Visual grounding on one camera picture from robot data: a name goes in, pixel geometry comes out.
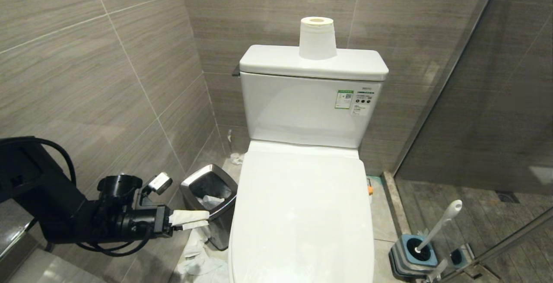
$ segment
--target trash bin opening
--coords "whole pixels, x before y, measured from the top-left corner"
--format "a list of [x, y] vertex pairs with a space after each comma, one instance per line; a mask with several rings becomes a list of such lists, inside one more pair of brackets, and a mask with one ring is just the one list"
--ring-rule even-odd
[[199, 180], [191, 183], [189, 188], [197, 198], [203, 198], [207, 195], [226, 199], [232, 194], [230, 187], [218, 175], [212, 172], [203, 175]]

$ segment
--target toilet lid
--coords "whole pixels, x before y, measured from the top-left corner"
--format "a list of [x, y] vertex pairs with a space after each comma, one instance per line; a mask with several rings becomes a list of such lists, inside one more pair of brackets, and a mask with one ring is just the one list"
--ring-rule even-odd
[[370, 283], [374, 245], [359, 159], [245, 155], [232, 222], [235, 283]]

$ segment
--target toilet paper roll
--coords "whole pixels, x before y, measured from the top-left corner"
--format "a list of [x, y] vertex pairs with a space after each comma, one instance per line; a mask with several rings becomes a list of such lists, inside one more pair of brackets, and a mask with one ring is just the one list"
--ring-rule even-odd
[[304, 17], [300, 23], [300, 57], [327, 59], [336, 56], [334, 20], [327, 17]]

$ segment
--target toilet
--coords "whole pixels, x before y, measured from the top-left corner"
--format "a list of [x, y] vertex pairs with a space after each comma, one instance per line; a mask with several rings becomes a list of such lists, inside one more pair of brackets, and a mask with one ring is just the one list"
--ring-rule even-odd
[[229, 243], [232, 283], [370, 283], [371, 204], [358, 147], [388, 73], [376, 51], [240, 60], [251, 142]]

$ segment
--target stainless steel trash can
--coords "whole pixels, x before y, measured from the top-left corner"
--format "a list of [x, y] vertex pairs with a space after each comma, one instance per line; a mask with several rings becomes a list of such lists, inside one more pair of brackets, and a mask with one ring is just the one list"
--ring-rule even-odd
[[[215, 164], [202, 167], [188, 176], [180, 185], [187, 210], [208, 210], [211, 238], [209, 241], [218, 250], [229, 247], [232, 217], [235, 213], [237, 183], [223, 169]], [[202, 204], [204, 196], [224, 199], [214, 208]]]

